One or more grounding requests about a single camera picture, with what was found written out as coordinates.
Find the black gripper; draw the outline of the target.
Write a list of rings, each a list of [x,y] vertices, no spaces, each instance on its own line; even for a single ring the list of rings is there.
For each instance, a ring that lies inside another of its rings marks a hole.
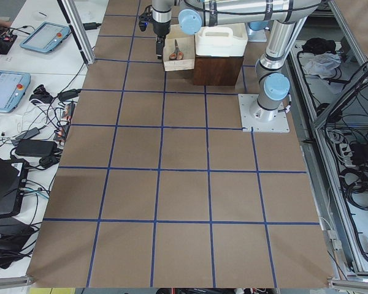
[[[171,21],[160,23],[156,20],[152,21],[153,32],[157,35],[156,38],[156,57],[158,59],[163,58],[163,50],[165,46],[165,37],[170,33]]]

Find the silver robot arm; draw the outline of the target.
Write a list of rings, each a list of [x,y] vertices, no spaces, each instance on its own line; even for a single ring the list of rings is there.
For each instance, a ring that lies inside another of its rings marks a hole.
[[[265,92],[270,75],[279,73],[286,57],[307,17],[322,1],[153,1],[139,17],[139,28],[152,24],[156,34],[156,55],[162,57],[166,36],[171,30],[172,7],[180,8],[178,22],[181,30],[194,35],[203,27],[245,23],[248,36],[256,36],[271,25],[264,53],[256,63],[256,74],[261,92],[256,110],[260,117],[276,113],[279,104]]]

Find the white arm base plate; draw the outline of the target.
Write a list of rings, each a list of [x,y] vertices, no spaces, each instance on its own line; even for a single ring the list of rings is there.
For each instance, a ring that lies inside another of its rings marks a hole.
[[[276,110],[265,110],[258,105],[258,94],[239,94],[241,128],[244,132],[289,133],[283,102]]]

